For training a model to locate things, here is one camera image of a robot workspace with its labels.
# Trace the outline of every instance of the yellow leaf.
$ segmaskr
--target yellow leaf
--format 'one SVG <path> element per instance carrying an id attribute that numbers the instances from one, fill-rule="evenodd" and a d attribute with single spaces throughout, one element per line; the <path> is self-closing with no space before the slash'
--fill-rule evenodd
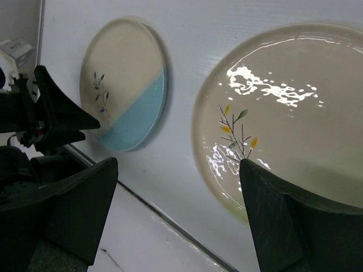
<path id="1" fill-rule="evenodd" d="M 251 147 L 251 148 L 255 148 L 255 147 L 256 147 L 256 145 L 257 145 L 257 137 L 255 137 L 255 138 L 252 140 L 250 147 Z"/>
<path id="2" fill-rule="evenodd" d="M 225 115 L 227 115 L 229 112 L 229 104 L 227 105 L 227 107 L 225 108 Z"/>
<path id="3" fill-rule="evenodd" d="M 227 126 L 221 126 L 221 129 L 224 131 L 224 132 L 228 132 L 228 133 L 231 133 L 231 129 Z"/>

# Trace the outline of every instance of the leaf branch design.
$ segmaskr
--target leaf branch design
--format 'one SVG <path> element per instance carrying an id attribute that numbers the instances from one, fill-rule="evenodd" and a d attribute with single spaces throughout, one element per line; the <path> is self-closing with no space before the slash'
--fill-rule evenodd
<path id="1" fill-rule="evenodd" d="M 251 155 L 251 152 L 252 150 L 256 147 L 257 145 L 257 137 L 255 137 L 252 141 L 251 141 L 251 144 L 250 144 L 250 150 L 248 152 L 248 155 L 246 156 L 246 153 L 245 153 L 245 150 L 244 150 L 244 146 L 246 145 L 245 142 L 247 140 L 249 140 L 251 138 L 251 136 L 248 136 L 248 137 L 244 137 L 244 133 L 243 133 L 243 124 L 241 124 L 241 135 L 242 135 L 242 140 L 240 139 L 237 139 L 236 137 L 236 131 L 235 131 L 235 127 L 234 125 L 236 124 L 236 122 L 240 119 L 242 119 L 243 117 L 245 117 L 248 113 L 248 110 L 245 109 L 243 111 L 240 112 L 240 114 L 238 115 L 238 117 L 235 119 L 234 117 L 234 114 L 232 114 L 232 121 L 229 122 L 228 121 L 228 118 L 227 118 L 227 115 L 229 113 L 229 110 L 230 110 L 230 105 L 228 104 L 225 108 L 225 110 L 222 109 L 221 106 L 219 106 L 220 110 L 221 110 L 221 113 L 222 113 L 222 117 L 220 119 L 220 124 L 222 125 L 221 126 L 221 129 L 225 132 L 225 133 L 228 133 L 228 137 L 226 136 L 221 136 L 222 139 L 224 140 L 227 140 L 230 142 L 230 145 L 229 145 L 229 149 L 231 149 L 233 151 L 233 153 L 235 154 L 235 156 L 239 159 L 239 160 L 236 160 L 235 158 L 232 158 L 230 156 L 227 156 L 229 159 L 231 160 L 234 160 L 235 162 L 239 163 L 242 158 L 239 154 L 238 151 L 236 150 L 233 150 L 234 148 L 238 147 L 238 149 L 240 150 L 243 158 L 245 159 L 248 159 Z"/>
<path id="2" fill-rule="evenodd" d="M 97 73 L 96 71 L 93 74 L 94 76 L 94 87 L 96 90 L 96 99 L 95 102 L 98 101 L 98 105 L 97 107 L 100 108 L 100 112 L 106 112 L 108 115 L 108 118 L 111 118 L 111 116 L 109 115 L 108 109 L 107 109 L 107 100 L 109 97 L 109 92 L 104 88 L 102 80 L 104 79 L 104 74 L 100 77 L 97 78 Z"/>

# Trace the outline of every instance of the ceramic plate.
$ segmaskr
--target ceramic plate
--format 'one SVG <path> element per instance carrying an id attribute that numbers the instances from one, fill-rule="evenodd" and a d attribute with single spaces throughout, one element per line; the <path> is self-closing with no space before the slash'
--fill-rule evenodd
<path id="1" fill-rule="evenodd" d="M 363 207 L 362 138 L 363 34 L 330 24 L 280 27 L 240 44 L 205 80 L 192 118 L 199 172 L 244 222 L 241 158 Z"/>
<path id="2" fill-rule="evenodd" d="M 142 23 L 117 19 L 88 46 L 81 68 L 82 108 L 100 121 L 102 144 L 128 151 L 144 141 L 166 100 L 166 68 L 160 47 Z"/>

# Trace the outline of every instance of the gray floor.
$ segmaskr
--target gray floor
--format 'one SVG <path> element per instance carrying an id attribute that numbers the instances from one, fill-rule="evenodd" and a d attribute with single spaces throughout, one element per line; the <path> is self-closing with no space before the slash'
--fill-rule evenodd
<path id="1" fill-rule="evenodd" d="M 26 272 L 86 272 L 88 266 L 59 247 L 40 241 Z"/>

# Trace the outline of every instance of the green leaf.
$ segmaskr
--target green leaf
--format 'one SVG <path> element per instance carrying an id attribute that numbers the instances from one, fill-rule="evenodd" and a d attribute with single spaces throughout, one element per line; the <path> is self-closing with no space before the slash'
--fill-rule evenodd
<path id="1" fill-rule="evenodd" d="M 229 113 L 229 108 L 230 108 L 230 105 L 228 104 L 225 108 L 225 115 L 228 115 Z"/>
<path id="2" fill-rule="evenodd" d="M 243 111 L 240 112 L 239 116 L 237 117 L 237 120 L 243 118 L 244 116 L 246 116 L 248 113 L 248 109 L 245 109 Z"/>
<path id="3" fill-rule="evenodd" d="M 233 142 L 233 143 L 231 143 L 230 145 L 229 145 L 229 149 L 232 149 L 232 148 L 234 148 L 234 147 L 236 147 L 236 145 L 237 145 L 237 143 L 236 142 Z"/>

